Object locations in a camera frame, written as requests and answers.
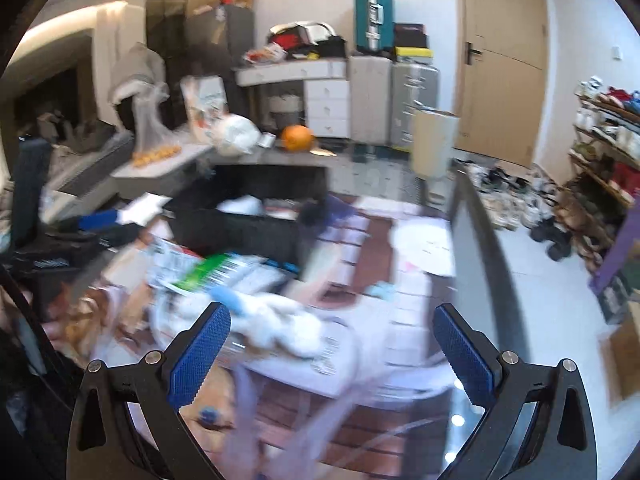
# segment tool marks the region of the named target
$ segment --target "silver suitcase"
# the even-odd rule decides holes
[[[375,56],[349,58],[351,139],[385,146],[389,141],[391,60]]]
[[[395,63],[392,74],[391,146],[410,151],[414,106],[438,107],[440,72],[431,65]]]

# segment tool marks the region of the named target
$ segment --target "orange ball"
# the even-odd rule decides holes
[[[287,126],[282,132],[282,145],[289,152],[308,152],[313,142],[313,132],[301,124]]]

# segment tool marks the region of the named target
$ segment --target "door handle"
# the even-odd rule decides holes
[[[472,55],[482,56],[482,50],[474,49],[474,44],[466,42],[466,64],[471,65]]]

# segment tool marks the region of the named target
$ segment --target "clothes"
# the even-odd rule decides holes
[[[140,89],[165,81],[164,60],[142,43],[137,43],[118,60],[111,71],[108,101],[117,105]]]

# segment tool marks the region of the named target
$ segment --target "suitcase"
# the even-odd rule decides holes
[[[364,53],[391,50],[394,46],[394,0],[355,0],[356,49]]]
[[[386,146],[389,141],[391,60],[353,56],[349,60],[351,82],[351,139]]]
[[[395,63],[392,69],[391,146],[411,151],[414,105],[438,107],[440,72],[431,65]]]

